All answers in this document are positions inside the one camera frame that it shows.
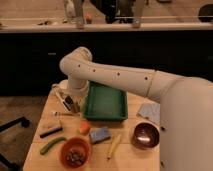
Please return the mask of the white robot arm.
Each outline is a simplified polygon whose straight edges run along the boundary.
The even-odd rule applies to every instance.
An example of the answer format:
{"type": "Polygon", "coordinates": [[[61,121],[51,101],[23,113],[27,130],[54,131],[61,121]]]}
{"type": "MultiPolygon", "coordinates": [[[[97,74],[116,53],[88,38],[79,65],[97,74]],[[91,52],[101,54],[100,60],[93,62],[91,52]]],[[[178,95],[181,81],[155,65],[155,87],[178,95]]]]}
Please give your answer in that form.
{"type": "Polygon", "coordinates": [[[90,81],[160,104],[160,171],[213,171],[213,82],[152,69],[98,64],[85,47],[60,60],[72,96],[90,81]]]}

